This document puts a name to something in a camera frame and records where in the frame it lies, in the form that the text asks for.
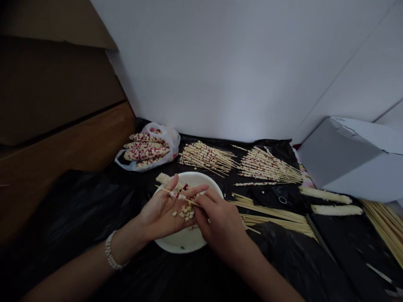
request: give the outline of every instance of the brown cardboard box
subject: brown cardboard box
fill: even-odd
[[[1,144],[20,144],[126,99],[101,48],[15,37],[0,43]]]
[[[0,35],[118,50],[89,0],[12,0],[3,7]]]

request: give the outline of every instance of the cardboard box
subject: cardboard box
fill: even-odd
[[[403,134],[327,117],[298,149],[318,189],[389,202],[403,198]]]

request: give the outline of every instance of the scissors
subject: scissors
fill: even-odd
[[[293,206],[293,204],[289,202],[285,197],[279,196],[278,200],[286,206]]]

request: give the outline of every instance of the hand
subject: hand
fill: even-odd
[[[236,268],[251,255],[260,253],[247,235],[235,205],[222,199],[213,190],[206,191],[195,202],[204,210],[197,207],[194,209],[201,234],[221,260]]]
[[[175,174],[172,180],[165,186],[165,189],[172,191],[178,183],[179,176]],[[190,188],[189,190],[182,191],[181,194],[185,195],[187,199],[203,192],[209,188],[208,185],[200,185],[198,187]],[[144,239],[147,241],[163,238],[165,236],[174,234],[186,227],[195,224],[195,218],[184,222],[184,218],[179,216],[182,206],[188,206],[188,202],[172,198],[169,193],[160,190],[155,194],[149,202],[143,207],[141,213],[137,217],[142,225]]]

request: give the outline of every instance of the wrist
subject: wrist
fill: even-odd
[[[249,237],[248,242],[241,246],[242,248],[238,249],[231,261],[232,263],[230,264],[232,269],[237,273],[242,273],[242,271],[245,269],[249,270],[252,266],[252,263],[259,258],[260,255],[263,256],[259,247]]]
[[[112,255],[116,262],[123,265],[147,244],[143,238],[144,228],[137,217],[130,220],[115,233],[111,242]]]

